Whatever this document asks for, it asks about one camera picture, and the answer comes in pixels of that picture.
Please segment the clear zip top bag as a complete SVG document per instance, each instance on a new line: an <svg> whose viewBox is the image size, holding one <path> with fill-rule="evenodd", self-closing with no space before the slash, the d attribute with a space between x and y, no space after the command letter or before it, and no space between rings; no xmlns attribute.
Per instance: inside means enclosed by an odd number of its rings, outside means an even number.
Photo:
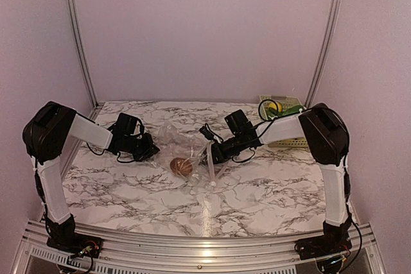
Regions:
<svg viewBox="0 0 411 274"><path fill-rule="evenodd" d="M211 157L212 142L202 141L192 134L182 133L171 122L165 122L159 128L155 144L160 149L154 159L156 166L193 185L213 190L229 170L228 163L217 165L212 161L212 166L201 166L199 161L204 155ZM187 158L192 163L193 172L189 176L175 175L171 171L170 162L177 157Z"/></svg>

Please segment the fake yellow pepper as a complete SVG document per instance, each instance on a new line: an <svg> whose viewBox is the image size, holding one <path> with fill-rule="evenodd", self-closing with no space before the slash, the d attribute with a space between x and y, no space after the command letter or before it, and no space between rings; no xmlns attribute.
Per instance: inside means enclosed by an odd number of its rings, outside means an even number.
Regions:
<svg viewBox="0 0 411 274"><path fill-rule="evenodd" d="M280 102L271 101L268 104L267 110L273 114L280 114L283 111L283 107Z"/></svg>

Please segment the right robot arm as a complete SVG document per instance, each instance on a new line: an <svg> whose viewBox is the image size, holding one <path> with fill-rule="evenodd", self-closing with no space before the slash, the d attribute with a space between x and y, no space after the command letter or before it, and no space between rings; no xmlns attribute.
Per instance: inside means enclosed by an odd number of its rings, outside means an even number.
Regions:
<svg viewBox="0 0 411 274"><path fill-rule="evenodd" d="M322 235L296 241L294 249L300 259L316 259L349 251L352 247L349 228L353 223L348 201L351 184L347 171L350 136L341 117L326 104L310 108L294 106L278 110L258 124L252 122L243 110L225 117L232 137L221 138L204 124L199 132L209 141L206 160L209 166L233 160L244 150L283 141L302 140L322 173L326 198L326 214Z"/></svg>

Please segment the fake bok choy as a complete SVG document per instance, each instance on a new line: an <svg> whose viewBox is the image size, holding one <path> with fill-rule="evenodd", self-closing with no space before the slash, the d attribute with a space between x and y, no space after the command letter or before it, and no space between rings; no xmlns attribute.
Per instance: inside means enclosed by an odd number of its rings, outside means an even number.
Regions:
<svg viewBox="0 0 411 274"><path fill-rule="evenodd" d="M282 115L282 116L290 116L290 115L293 115L293 114L299 114L299 113L301 113L301 112L303 112L303 111L305 111L305 107L304 107L304 106L302 106L302 105L295 105L295 106L293 106L293 107L290 107L290 108L284 110L281 115Z"/></svg>

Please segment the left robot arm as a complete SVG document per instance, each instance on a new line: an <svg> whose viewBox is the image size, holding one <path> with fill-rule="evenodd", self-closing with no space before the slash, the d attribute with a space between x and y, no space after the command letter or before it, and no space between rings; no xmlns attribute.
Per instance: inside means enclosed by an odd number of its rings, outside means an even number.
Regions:
<svg viewBox="0 0 411 274"><path fill-rule="evenodd" d="M31 158L37 193L44 206L49 247L76 257L93 259L100 254L102 239L76 232L62 186L60 156L68 138L92 144L115 156L128 153L133 162L144 162L159 152L142 121L120 113L104 128L76 110L47 102L24 127L22 139Z"/></svg>

